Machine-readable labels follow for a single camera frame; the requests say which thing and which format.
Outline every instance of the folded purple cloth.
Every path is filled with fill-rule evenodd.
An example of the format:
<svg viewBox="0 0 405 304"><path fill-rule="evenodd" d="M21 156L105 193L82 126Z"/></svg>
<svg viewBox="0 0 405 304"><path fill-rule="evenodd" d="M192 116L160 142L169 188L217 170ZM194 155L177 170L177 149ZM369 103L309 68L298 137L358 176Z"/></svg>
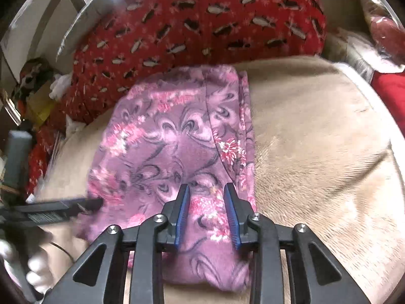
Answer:
<svg viewBox="0 0 405 304"><path fill-rule="evenodd" d="M93 241L108 225L141 224L187 183L184 241L163 256L165 280L243 289L249 262L233 249L223 190L235 184L255 209L254 133L245 73L231 66L177 68L136 84L116 105L88 176L103 208L79 218Z"/></svg>

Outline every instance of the silver bolt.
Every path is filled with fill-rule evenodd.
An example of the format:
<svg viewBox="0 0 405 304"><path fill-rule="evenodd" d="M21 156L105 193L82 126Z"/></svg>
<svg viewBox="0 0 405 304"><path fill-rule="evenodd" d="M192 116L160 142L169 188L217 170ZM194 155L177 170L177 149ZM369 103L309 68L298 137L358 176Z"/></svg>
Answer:
<svg viewBox="0 0 405 304"><path fill-rule="evenodd" d="M259 214L258 212L255 212L255 213L253 214L252 219L253 219L253 220L256 220L256 221L260 220L260 214Z"/></svg>
<svg viewBox="0 0 405 304"><path fill-rule="evenodd" d="M166 216L165 216L165 215L162 215L162 214L157 214L157 215L155 215L155 216L153 217L153 220L154 220L156 223L161 223L161 222L164 222L164 221L166 220Z"/></svg>
<svg viewBox="0 0 405 304"><path fill-rule="evenodd" d="M119 226L118 225L110 225L110 226L108 226L107 231L110 234L116 234L119 231Z"/></svg>
<svg viewBox="0 0 405 304"><path fill-rule="evenodd" d="M301 233L305 233L308 229L308 227L303 223L297 224L296 228L297 228L297 231L301 232Z"/></svg>

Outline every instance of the hand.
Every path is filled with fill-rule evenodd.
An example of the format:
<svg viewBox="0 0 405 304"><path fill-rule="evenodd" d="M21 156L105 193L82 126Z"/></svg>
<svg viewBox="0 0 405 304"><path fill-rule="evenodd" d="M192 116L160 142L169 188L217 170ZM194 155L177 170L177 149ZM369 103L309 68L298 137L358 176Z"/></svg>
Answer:
<svg viewBox="0 0 405 304"><path fill-rule="evenodd" d="M4 259L5 269L11 279L19 285L17 278L13 273L11 263L18 259L18 252L5 240L0 240L0 256ZM53 276L49 269L48 254L41 247L28 260L30 271L27 273L27 281L34 286L39 293L45 293L53 285Z"/></svg>

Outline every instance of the black cable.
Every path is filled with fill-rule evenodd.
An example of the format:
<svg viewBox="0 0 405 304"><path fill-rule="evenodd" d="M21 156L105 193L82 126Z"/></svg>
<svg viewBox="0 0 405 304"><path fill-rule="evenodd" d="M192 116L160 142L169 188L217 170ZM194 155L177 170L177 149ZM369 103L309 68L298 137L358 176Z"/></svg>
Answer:
<svg viewBox="0 0 405 304"><path fill-rule="evenodd" d="M62 248L60 245L54 243L54 242L50 242L50 244L54 245L56 248L59 248L60 250L62 250L66 255L69 256L70 260L72 261L72 263L74 263L74 258L72 257L72 255L70 253L68 253L64 248Z"/></svg>

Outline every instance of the fuzzy tan blanket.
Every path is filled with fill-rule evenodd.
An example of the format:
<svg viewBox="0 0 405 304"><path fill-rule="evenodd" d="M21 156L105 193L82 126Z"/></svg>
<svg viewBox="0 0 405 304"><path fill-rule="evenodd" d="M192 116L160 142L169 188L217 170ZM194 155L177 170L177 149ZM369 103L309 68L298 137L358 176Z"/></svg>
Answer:
<svg viewBox="0 0 405 304"><path fill-rule="evenodd" d="M324 60L300 57L236 67L248 72L250 83L258 210L287 226L307 223L371 303L383 303L405 272L402 180L384 120L353 82ZM67 141L41 200L84 194L110 115ZM69 225L48 229L56 243L80 255L85 245L72 239ZM59 279L68 259L58 249L46 249ZM289 303L287 286L285 292ZM249 292L166 285L165 301L248 303Z"/></svg>

